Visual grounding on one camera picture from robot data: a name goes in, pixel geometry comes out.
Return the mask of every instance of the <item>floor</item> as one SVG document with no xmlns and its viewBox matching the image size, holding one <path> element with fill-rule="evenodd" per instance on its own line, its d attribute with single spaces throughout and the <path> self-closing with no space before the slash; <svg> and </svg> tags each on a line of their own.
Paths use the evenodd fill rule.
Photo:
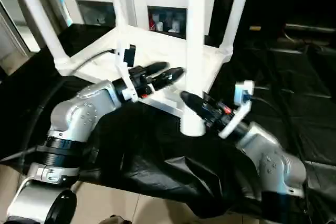
<svg viewBox="0 0 336 224">
<path fill-rule="evenodd" d="M 0 165 L 0 223 L 17 187 L 18 172 Z M 153 198 L 128 191 L 77 183 L 77 209 L 71 224 L 98 224 L 111 215 L 119 215 L 134 224 L 258 224 L 259 221 L 238 214 L 198 219 L 186 204 Z"/>
</svg>

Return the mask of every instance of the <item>black cable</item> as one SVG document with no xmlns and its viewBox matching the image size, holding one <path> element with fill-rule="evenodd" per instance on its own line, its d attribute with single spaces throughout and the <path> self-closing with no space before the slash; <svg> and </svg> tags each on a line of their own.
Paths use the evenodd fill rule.
<svg viewBox="0 0 336 224">
<path fill-rule="evenodd" d="M 280 113 L 280 111 L 278 111 L 269 101 L 263 98 L 254 97 L 254 96 L 251 96 L 250 99 L 252 101 L 259 101 L 259 102 L 263 102 L 264 104 L 267 104 L 271 109 L 273 109 L 278 114 L 278 116 L 282 117 L 282 114 Z"/>
<path fill-rule="evenodd" d="M 96 55 L 93 55 L 92 57 L 90 57 L 89 59 L 85 60 L 83 63 L 81 63 L 78 67 L 76 67 L 72 72 L 70 72 L 69 76 L 74 75 L 80 68 L 82 68 L 84 65 L 86 65 L 87 63 L 91 62 L 92 60 L 100 57 L 101 55 L 105 54 L 106 52 L 111 52 L 114 53 L 115 50 L 114 49 L 110 49 L 110 50 L 104 50 L 102 52 L 99 52 Z M 23 147 L 22 147 L 22 151 L 16 154 L 13 154 L 9 157 L 6 157 L 2 160 L 0 160 L 0 164 L 5 162 L 5 161 L 9 161 L 15 158 L 20 157 L 19 160 L 19 167 L 21 167 L 21 171 L 20 171 L 20 176 L 23 173 L 23 169 L 24 169 L 24 164 L 25 164 L 25 158 L 26 155 L 29 153 L 32 153 L 34 151 L 32 151 L 33 149 L 35 150 L 36 147 L 30 148 L 28 149 L 29 146 L 29 141 L 30 138 L 33 134 L 33 131 L 35 129 L 35 126 L 37 124 L 37 121 L 39 119 L 39 117 L 41 116 L 42 112 L 44 111 L 46 105 L 48 104 L 48 102 L 50 101 L 50 99 L 55 95 L 55 93 L 63 86 L 63 84 L 68 80 L 66 77 L 62 77 L 60 79 L 60 81 L 58 81 L 58 83 L 56 83 L 55 86 L 53 86 L 53 88 L 50 90 L 50 92 L 48 93 L 47 96 L 45 96 L 45 98 L 42 100 L 42 102 L 38 105 L 37 109 L 34 111 L 33 116 L 31 117 L 27 127 L 26 127 L 26 133 L 24 134 L 24 139 L 23 139 Z"/>
</svg>

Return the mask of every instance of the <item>white bracket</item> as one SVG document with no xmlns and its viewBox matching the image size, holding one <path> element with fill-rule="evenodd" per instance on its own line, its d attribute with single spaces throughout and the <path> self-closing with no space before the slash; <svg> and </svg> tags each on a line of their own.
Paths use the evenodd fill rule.
<svg viewBox="0 0 336 224">
<path fill-rule="evenodd" d="M 115 66 L 117 67 L 118 73 L 120 74 L 122 80 L 125 82 L 127 89 L 122 91 L 124 99 L 127 101 L 132 99 L 132 102 L 137 102 L 139 100 L 137 91 L 131 81 L 130 74 L 128 72 L 127 62 L 124 61 L 125 50 L 130 49 L 130 44 L 125 48 L 121 42 L 118 42 L 118 46 L 115 53 Z"/>
<path fill-rule="evenodd" d="M 237 127 L 237 125 L 244 119 L 244 117 L 250 112 L 252 102 L 244 101 L 245 95 L 253 95 L 254 82 L 244 81 L 244 83 L 237 83 L 235 89 L 234 102 L 236 105 L 240 105 L 237 111 L 235 111 L 235 116 L 226 125 L 226 127 L 218 134 L 222 139 L 227 138 L 232 131 Z"/>
</svg>

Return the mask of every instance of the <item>black plastic sheet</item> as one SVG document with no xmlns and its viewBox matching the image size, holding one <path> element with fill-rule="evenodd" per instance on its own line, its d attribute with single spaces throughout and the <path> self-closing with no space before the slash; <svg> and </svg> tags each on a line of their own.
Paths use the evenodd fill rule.
<svg viewBox="0 0 336 224">
<path fill-rule="evenodd" d="M 75 30 L 65 34 L 68 54 L 92 42 L 81 41 Z M 95 34 L 97 27 L 91 28 Z M 247 120 L 256 121 L 278 137 L 284 148 L 305 160 L 308 174 L 309 213 L 313 223 L 336 220 L 336 54 L 310 48 L 304 54 L 235 49 L 223 65 L 210 91 L 231 106 L 234 84 L 254 80 L 255 96 L 274 108 L 253 102 Z M 19 151 L 32 111 L 59 80 L 49 52 L 44 49 L 0 84 L 4 122 L 0 125 L 0 157 Z M 29 146 L 45 140 L 53 107 L 70 99 L 88 82 L 70 78 L 45 108 Z M 244 199 L 234 171 L 241 169 L 252 180 L 251 161 L 234 148 L 235 139 L 223 141 L 215 132 L 186 137 L 179 119 L 142 103 L 126 104 L 104 116 L 89 141 L 98 155 L 83 167 L 80 180 L 186 202 L 201 217 L 220 215 L 228 209 L 260 216 L 259 202 Z M 26 158 L 26 167 L 32 157 Z"/>
</svg>

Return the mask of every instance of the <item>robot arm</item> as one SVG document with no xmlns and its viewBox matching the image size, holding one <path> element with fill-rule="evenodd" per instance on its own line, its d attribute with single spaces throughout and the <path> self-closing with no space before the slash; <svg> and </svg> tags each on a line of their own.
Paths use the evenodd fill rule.
<svg viewBox="0 0 336 224">
<path fill-rule="evenodd" d="M 151 75 L 167 67 L 157 62 L 129 71 L 139 97 L 173 84 L 183 73 L 172 68 L 156 77 Z M 99 119 L 132 100 L 123 79 L 106 80 L 84 88 L 74 98 L 58 104 L 51 114 L 51 127 L 7 211 L 7 224 L 70 223 L 76 209 L 76 195 L 69 190 L 76 182 L 82 154 Z"/>
<path fill-rule="evenodd" d="M 239 90 L 240 87 L 239 97 L 243 97 L 244 92 Z M 262 214 L 267 219 L 265 222 L 306 223 L 302 207 L 305 204 L 305 166 L 299 158 L 285 152 L 278 140 L 260 125 L 241 122 L 249 111 L 244 106 L 250 107 L 251 101 L 242 98 L 239 102 L 241 108 L 233 112 L 224 103 L 215 102 L 210 97 L 203 100 L 183 91 L 181 98 L 204 120 L 207 128 L 219 131 L 219 137 L 225 138 L 230 133 L 237 136 L 236 147 L 252 160 L 260 178 Z"/>
</svg>

